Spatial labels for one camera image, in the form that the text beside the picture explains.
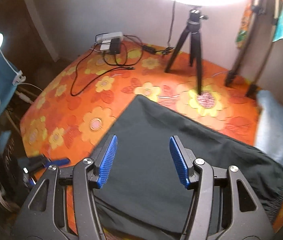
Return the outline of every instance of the wall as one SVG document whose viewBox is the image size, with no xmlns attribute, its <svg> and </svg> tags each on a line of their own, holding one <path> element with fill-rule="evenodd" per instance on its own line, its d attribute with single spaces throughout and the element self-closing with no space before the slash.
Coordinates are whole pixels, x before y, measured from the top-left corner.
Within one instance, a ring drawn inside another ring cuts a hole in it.
<svg viewBox="0 0 283 240">
<path fill-rule="evenodd" d="M 0 32 L 4 35 L 1 50 L 28 82 L 35 71 L 53 62 L 30 18 L 24 0 L 0 0 Z"/>
<path fill-rule="evenodd" d="M 241 74 L 249 80 L 254 79 L 267 50 L 274 4 L 275 0 L 268 0 L 267 14 L 260 16 L 251 46 L 243 61 Z M 265 90 L 270 90 L 276 99 L 283 104 L 283 40 L 274 43 L 258 85 Z"/>
<path fill-rule="evenodd" d="M 123 31 L 146 43 L 166 46 L 171 21 L 170 0 L 33 0 L 47 35 L 61 57 L 75 59 L 87 51 L 95 35 Z M 230 69 L 238 53 L 235 37 L 245 1 L 240 4 L 203 8 L 210 18 L 202 23 L 203 58 Z M 191 7 L 177 3 L 171 44 L 185 27 Z M 256 33 L 243 62 L 241 74 L 252 80 L 267 49 L 274 0 L 257 22 Z M 188 52 L 188 42 L 183 47 Z M 283 41 L 274 44 L 258 83 L 283 104 Z"/>
<path fill-rule="evenodd" d="M 75 59 L 94 43 L 95 35 L 123 31 L 143 42 L 167 46 L 171 22 L 170 0 L 25 0 L 34 3 L 49 40 L 60 57 Z M 223 7 L 203 8 L 210 19 L 202 24 L 203 57 L 231 68 L 238 50 L 235 37 L 245 1 Z M 176 5 L 171 44 L 186 26 L 191 6 Z M 183 47 L 189 51 L 189 43 Z"/>
</svg>

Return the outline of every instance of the dark green fabric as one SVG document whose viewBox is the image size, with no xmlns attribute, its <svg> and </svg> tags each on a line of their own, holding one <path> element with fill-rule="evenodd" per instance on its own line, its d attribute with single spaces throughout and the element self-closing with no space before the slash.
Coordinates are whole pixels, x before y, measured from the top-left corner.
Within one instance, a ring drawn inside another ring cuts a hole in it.
<svg viewBox="0 0 283 240">
<path fill-rule="evenodd" d="M 281 206 L 283 167 L 280 164 L 258 149 L 144 96 L 136 96 L 100 145 L 111 133 L 118 137 L 118 151 L 107 183 L 95 191 L 95 196 L 136 221 L 174 233 L 183 229 L 192 191 L 179 182 L 169 152 L 172 135 L 178 135 L 185 148 L 211 166 L 225 169 L 238 166 L 271 220 Z M 101 203 L 97 202 L 97 207 L 105 211 L 100 212 L 103 224 L 112 224 L 113 229 L 132 234 L 124 225 L 125 220 L 111 216 Z"/>
</svg>

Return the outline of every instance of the tripod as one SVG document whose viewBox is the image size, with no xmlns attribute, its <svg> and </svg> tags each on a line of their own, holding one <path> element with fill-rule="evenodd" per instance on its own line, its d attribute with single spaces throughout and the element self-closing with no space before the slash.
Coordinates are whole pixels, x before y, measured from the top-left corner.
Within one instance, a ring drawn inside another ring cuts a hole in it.
<svg viewBox="0 0 283 240">
<path fill-rule="evenodd" d="M 197 68 L 197 93 L 201 94 L 201 84 L 202 84 L 202 58 L 201 58 L 201 42 L 200 42 L 200 20 L 207 20 L 208 17 L 201 15 L 198 8 L 190 10 L 190 17 L 187 21 L 187 26 L 181 34 L 176 48 L 169 59 L 165 72 L 169 72 L 172 64 L 175 61 L 181 47 L 185 43 L 188 34 L 191 34 L 190 38 L 190 61 L 189 65 L 193 66 L 194 59 L 196 59 Z"/>
</svg>

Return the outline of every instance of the light blue blanket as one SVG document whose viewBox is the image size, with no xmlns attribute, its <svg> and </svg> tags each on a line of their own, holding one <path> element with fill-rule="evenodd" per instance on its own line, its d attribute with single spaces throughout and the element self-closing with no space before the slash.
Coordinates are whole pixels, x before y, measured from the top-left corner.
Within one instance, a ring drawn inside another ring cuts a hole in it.
<svg viewBox="0 0 283 240">
<path fill-rule="evenodd" d="M 283 166 L 283 106 L 266 90 L 258 92 L 257 103 L 262 112 L 255 147 Z"/>
</svg>

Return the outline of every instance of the orange floral bedspread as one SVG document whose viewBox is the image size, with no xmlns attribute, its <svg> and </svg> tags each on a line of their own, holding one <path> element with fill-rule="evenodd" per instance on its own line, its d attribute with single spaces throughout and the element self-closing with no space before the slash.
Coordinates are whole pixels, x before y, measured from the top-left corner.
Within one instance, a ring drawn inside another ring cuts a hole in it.
<svg viewBox="0 0 283 240">
<path fill-rule="evenodd" d="M 128 62 L 135 62 L 141 50 L 126 42 Z M 164 73 L 168 56 L 144 52 L 132 71 L 117 70 L 94 81 L 79 96 L 72 97 L 70 88 L 75 78 L 75 60 L 41 93 L 21 120 L 21 133 L 28 156 L 45 154 L 51 159 L 68 157 L 76 164 L 90 152 L 104 136 L 123 110 L 141 94 L 162 106 L 173 109 L 197 122 L 235 139 L 253 145 L 258 111 L 256 102 L 245 97 L 248 88 L 237 77 L 232 88 L 225 87 L 226 69 L 203 62 L 203 93 L 196 93 L 196 69 L 188 66 L 189 55 L 181 53 L 171 73 Z M 117 56 L 123 63 L 124 53 Z M 110 63 L 114 59 L 107 56 Z M 78 66 L 78 78 L 73 93 L 112 67 L 100 54 L 93 52 Z M 72 189 L 67 193 L 70 227 L 76 231 L 72 203 Z M 283 207 L 274 228 L 283 224 Z"/>
</svg>

